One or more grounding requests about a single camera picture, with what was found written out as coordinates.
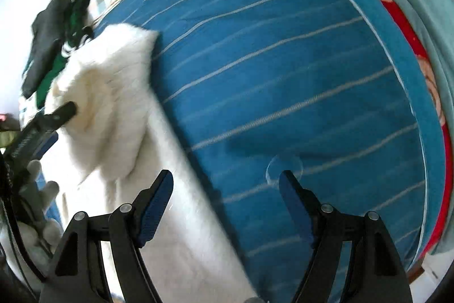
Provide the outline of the gloved grey hand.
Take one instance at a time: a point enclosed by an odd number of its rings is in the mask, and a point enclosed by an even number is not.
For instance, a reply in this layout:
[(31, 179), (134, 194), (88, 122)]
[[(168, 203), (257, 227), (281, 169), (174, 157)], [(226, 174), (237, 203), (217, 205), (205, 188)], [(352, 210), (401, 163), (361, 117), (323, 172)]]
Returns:
[(62, 226), (46, 213), (59, 193), (59, 186), (55, 181), (44, 181), (39, 187), (42, 175), (41, 162), (32, 160), (22, 172), (24, 182), (19, 187), (18, 199), (24, 208), (21, 222), (35, 229), (39, 244), (52, 256), (62, 237)]

